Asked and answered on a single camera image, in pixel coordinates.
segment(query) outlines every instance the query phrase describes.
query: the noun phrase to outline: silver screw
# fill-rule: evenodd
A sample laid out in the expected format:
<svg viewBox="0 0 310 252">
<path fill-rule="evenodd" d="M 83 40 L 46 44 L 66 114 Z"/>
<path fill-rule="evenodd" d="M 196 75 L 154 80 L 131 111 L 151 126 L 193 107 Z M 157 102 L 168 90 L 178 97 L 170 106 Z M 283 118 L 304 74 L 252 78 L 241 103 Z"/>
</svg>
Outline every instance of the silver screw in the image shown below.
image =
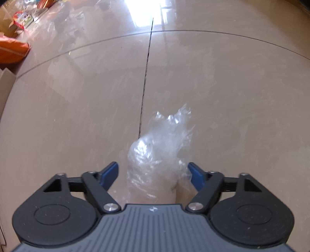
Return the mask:
<svg viewBox="0 0 310 252">
<path fill-rule="evenodd" d="M 193 211 L 198 211 L 203 209 L 203 204 L 199 203 L 199 202 L 192 202 L 188 204 L 188 208 L 193 210 Z"/>
<path fill-rule="evenodd" d="M 116 205 L 115 203 L 108 203 L 103 206 L 103 209 L 112 212 L 118 209 L 118 205 Z"/>
</svg>

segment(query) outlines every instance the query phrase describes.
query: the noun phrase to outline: crumpled plastic wrap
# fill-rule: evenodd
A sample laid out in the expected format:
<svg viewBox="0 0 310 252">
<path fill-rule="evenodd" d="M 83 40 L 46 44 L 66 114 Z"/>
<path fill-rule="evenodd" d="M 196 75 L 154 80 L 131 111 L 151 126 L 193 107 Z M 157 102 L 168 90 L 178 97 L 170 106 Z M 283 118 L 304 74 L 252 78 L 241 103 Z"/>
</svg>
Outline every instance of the crumpled plastic wrap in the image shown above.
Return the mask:
<svg viewBox="0 0 310 252">
<path fill-rule="evenodd" d="M 127 203 L 186 204 L 195 194 L 190 183 L 191 111 L 184 105 L 165 118 L 159 112 L 149 131 L 128 152 Z"/>
</svg>

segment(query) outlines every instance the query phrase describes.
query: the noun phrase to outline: tiled floor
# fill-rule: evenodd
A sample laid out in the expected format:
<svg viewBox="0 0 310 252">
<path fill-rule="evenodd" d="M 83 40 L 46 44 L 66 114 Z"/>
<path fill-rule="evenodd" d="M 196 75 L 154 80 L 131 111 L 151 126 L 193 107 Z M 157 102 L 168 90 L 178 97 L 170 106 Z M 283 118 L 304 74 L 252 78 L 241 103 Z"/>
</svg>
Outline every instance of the tiled floor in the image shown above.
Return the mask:
<svg viewBox="0 0 310 252">
<path fill-rule="evenodd" d="M 70 0 L 20 39 L 32 50 L 0 123 L 6 251 L 13 211 L 48 178 L 115 160 L 121 188 L 140 120 L 143 134 L 185 103 L 193 161 L 254 175 L 292 209 L 289 244 L 310 250 L 308 14 L 284 0 Z"/>
</svg>

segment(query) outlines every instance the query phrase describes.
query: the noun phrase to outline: white logo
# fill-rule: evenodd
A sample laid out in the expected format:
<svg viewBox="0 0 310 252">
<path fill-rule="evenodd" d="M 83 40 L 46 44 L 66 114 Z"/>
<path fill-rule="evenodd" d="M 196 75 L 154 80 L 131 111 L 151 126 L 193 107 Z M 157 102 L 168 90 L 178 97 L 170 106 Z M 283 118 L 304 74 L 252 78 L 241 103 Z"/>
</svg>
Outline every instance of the white logo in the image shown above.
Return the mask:
<svg viewBox="0 0 310 252">
<path fill-rule="evenodd" d="M 152 206 L 152 207 L 150 208 L 150 211 L 151 211 L 151 212 L 156 212 L 157 210 L 158 210 L 158 208 L 155 207 L 155 206 Z"/>
</svg>

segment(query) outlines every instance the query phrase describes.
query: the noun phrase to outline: grout line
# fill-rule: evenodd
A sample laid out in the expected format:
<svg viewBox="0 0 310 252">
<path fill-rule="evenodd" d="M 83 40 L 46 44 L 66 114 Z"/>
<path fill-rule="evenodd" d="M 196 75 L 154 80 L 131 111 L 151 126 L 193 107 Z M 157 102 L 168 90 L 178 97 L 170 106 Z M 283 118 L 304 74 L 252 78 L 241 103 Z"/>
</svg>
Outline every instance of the grout line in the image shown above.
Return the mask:
<svg viewBox="0 0 310 252">
<path fill-rule="evenodd" d="M 153 32 L 153 22 L 154 22 L 154 19 L 152 20 L 152 28 L 151 28 L 151 34 L 150 34 L 150 41 L 148 43 L 148 56 L 146 58 L 146 66 L 145 66 L 145 76 L 144 76 L 144 85 L 143 85 L 143 94 L 142 94 L 142 103 L 141 103 L 141 113 L 140 113 L 140 124 L 139 124 L 139 136 L 138 136 L 138 139 L 141 137 L 143 102 L 144 102 L 144 95 L 145 95 L 146 74 L 148 73 L 148 58 L 150 56 L 150 47 L 151 47 L 151 39 L 152 39 L 152 32 Z"/>
<path fill-rule="evenodd" d="M 244 35 L 238 35 L 238 34 L 233 34 L 233 33 L 229 33 L 229 32 L 217 32 L 217 31 L 204 31 L 204 30 L 163 30 L 163 31 L 152 31 L 152 32 L 174 32 L 174 31 L 194 31 L 194 32 L 210 32 L 210 33 L 219 33 L 219 34 L 227 34 L 227 35 L 234 35 L 234 36 L 238 36 L 238 37 L 242 37 L 242 38 L 249 38 L 249 39 L 254 39 L 254 40 L 257 40 L 257 41 L 261 41 L 261 42 L 265 42 L 267 44 L 271 44 L 271 45 L 274 45 L 274 46 L 277 46 L 277 47 L 280 47 L 282 49 L 285 49 L 285 50 L 288 50 L 290 52 L 293 52 L 299 56 L 302 56 L 304 58 L 306 58 L 307 60 L 310 60 L 309 58 L 307 58 L 306 56 L 298 53 L 298 52 L 295 52 L 293 50 L 290 50 L 290 49 L 287 49 L 283 46 L 279 46 L 277 44 L 274 44 L 274 43 L 271 43 L 271 42 L 268 42 L 268 41 L 264 41 L 264 40 L 261 40 L 261 39 L 258 39 L 258 38 L 251 38 L 251 37 L 248 37 L 248 36 L 244 36 Z"/>
<path fill-rule="evenodd" d="M 45 60 L 45 61 L 43 61 L 43 62 L 41 62 L 41 63 L 35 65 L 34 67 L 32 67 L 32 68 L 28 69 L 27 71 L 23 72 L 21 75 L 18 75 L 16 79 L 19 79 L 20 77 L 22 77 L 22 76 L 25 75 L 26 73 L 29 73 L 31 70 L 37 68 L 38 66 L 43 65 L 43 64 L 46 63 L 46 62 L 49 62 L 49 61 L 51 61 L 51 60 L 53 60 L 53 59 L 55 59 L 55 58 L 57 58 L 57 57 L 59 57 L 59 56 L 62 56 L 62 55 L 64 55 L 64 54 L 66 54 L 66 53 L 73 52 L 73 51 L 75 51 L 75 50 L 77 50 L 77 49 L 81 49 L 81 48 L 86 47 L 86 46 L 95 45 L 95 44 L 98 44 L 98 43 L 101 43 L 101 42 L 104 42 L 104 41 L 109 41 L 109 40 L 112 40 L 112 39 L 125 38 L 125 37 L 129 37 L 129 36 L 140 35 L 140 34 L 146 34 L 146 33 L 149 33 L 149 32 L 139 32 L 139 33 L 133 33 L 133 34 L 127 34 L 127 35 L 123 35 L 123 36 L 113 37 L 113 38 L 106 38 L 106 39 L 102 39 L 102 40 L 99 40 L 99 41 L 96 41 L 96 42 L 92 42 L 92 43 L 89 43 L 89 44 L 86 44 L 86 45 L 79 46 L 79 47 L 77 47 L 77 48 L 73 48 L 72 50 L 68 50 L 68 51 L 66 51 L 66 52 L 63 52 L 63 53 L 61 53 L 61 54 L 59 54 L 59 55 L 56 55 L 56 56 L 54 56 L 54 57 L 52 57 L 52 58 L 50 58 L 50 59 L 48 59 L 48 60 Z"/>
</svg>

